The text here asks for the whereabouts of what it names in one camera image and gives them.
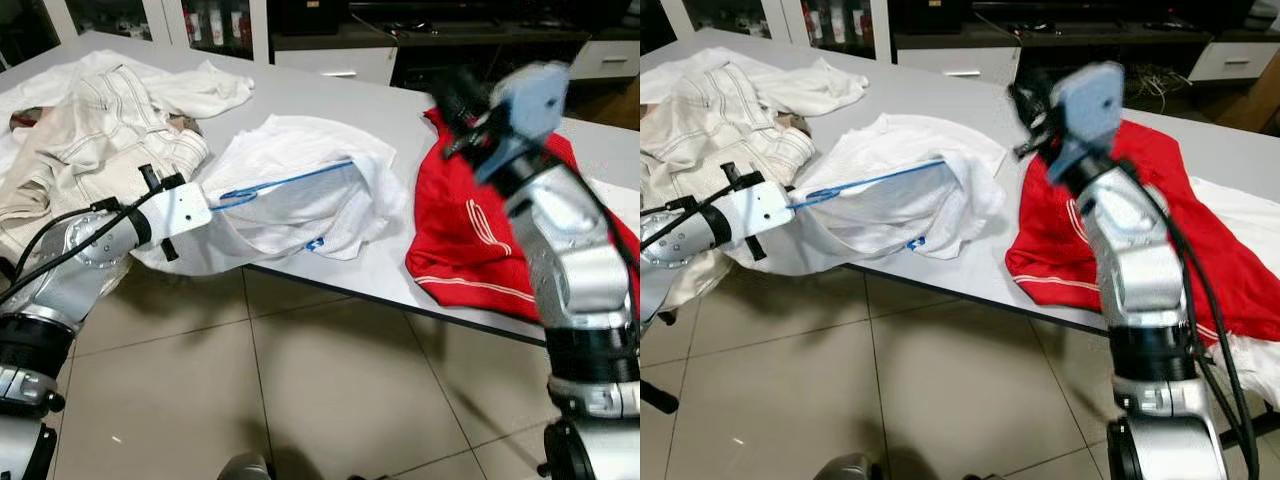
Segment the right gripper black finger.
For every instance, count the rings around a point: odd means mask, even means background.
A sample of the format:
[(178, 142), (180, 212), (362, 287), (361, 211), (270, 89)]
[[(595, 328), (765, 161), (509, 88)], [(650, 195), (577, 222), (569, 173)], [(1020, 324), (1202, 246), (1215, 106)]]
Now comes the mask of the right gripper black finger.
[(448, 78), (465, 78), (468, 83), (468, 95), (471, 97), (471, 122), (477, 122), (489, 110), (489, 95), (484, 90), (483, 84), (466, 69), (449, 70)]
[(442, 120), (451, 129), (468, 129), (471, 127), (471, 97), (465, 78), (435, 78), (431, 96), (435, 99)]
[(1041, 96), (1037, 87), (1029, 84), (1010, 84), (1010, 99), (1019, 122), (1027, 129), (1034, 129), (1041, 123)]
[(1052, 87), (1053, 79), (1046, 72), (1021, 73), (1021, 119), (1024, 122), (1050, 122), (1053, 118)]

